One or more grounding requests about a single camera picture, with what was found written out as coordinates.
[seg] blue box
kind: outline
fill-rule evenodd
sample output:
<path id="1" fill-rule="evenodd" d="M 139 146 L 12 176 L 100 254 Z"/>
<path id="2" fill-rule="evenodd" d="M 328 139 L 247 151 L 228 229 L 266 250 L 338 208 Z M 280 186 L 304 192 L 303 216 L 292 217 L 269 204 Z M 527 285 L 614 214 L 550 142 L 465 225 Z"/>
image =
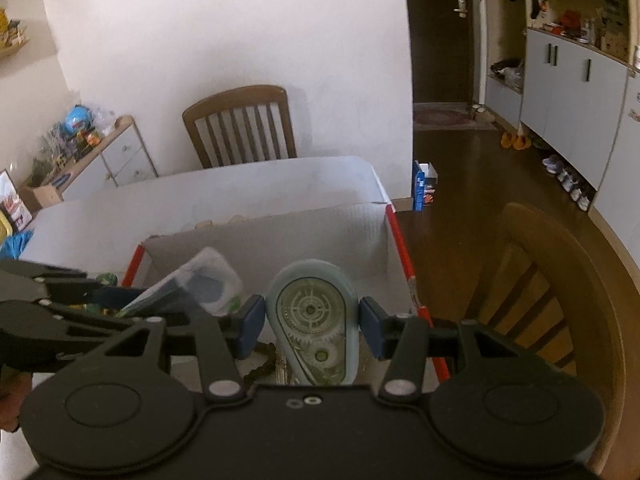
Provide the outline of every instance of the blue box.
<path id="1" fill-rule="evenodd" d="M 412 197 L 414 199 L 414 211 L 422 211 L 425 204 L 432 204 L 438 183 L 438 172 L 433 164 L 421 164 L 414 160 Z"/>

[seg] white table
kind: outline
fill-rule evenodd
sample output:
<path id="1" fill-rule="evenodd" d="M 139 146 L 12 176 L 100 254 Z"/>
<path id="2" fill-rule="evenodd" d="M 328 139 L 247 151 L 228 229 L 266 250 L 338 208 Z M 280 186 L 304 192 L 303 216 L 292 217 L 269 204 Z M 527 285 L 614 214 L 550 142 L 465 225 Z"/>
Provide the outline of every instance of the white table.
<path id="1" fill-rule="evenodd" d="M 294 158 L 166 176 L 98 192 L 41 211 L 21 256 L 91 274 L 126 271 L 151 235 L 308 209 L 390 200 L 356 156 Z"/>

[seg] wooden chair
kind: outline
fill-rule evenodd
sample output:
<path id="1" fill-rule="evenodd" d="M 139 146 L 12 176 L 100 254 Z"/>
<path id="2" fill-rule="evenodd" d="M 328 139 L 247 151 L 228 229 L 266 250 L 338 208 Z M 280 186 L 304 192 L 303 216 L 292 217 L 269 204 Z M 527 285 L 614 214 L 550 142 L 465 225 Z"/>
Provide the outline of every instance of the wooden chair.
<path id="1" fill-rule="evenodd" d="M 625 395 L 622 336 L 609 295 L 578 241 L 543 212 L 510 203 L 499 229 L 465 317 L 599 394 L 606 422 L 590 460 L 599 474 L 618 434 Z"/>
<path id="2" fill-rule="evenodd" d="M 286 158 L 282 143 L 288 158 L 297 156 L 287 92 L 279 86 L 245 86 L 212 95 L 187 108 L 182 120 L 203 168 L 213 166 L 209 153 L 215 154 L 217 166 Z"/>

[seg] door mat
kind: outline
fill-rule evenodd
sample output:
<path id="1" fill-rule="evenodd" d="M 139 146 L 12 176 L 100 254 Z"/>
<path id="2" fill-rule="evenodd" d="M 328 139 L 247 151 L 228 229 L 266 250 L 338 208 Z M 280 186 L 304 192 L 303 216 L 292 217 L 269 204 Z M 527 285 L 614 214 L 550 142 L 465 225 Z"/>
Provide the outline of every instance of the door mat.
<path id="1" fill-rule="evenodd" d="M 492 124 L 471 118 L 471 107 L 458 103 L 415 103 L 414 131 L 495 130 Z"/>

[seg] blue globe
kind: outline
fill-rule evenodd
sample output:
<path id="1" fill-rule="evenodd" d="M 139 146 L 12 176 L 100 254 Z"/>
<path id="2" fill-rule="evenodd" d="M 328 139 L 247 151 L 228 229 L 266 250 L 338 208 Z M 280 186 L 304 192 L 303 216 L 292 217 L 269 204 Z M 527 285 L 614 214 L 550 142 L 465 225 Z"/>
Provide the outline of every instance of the blue globe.
<path id="1" fill-rule="evenodd" d="M 76 106 L 66 116 L 65 127 L 71 135 L 75 135 L 82 130 L 88 130 L 90 126 L 91 114 L 83 106 Z"/>

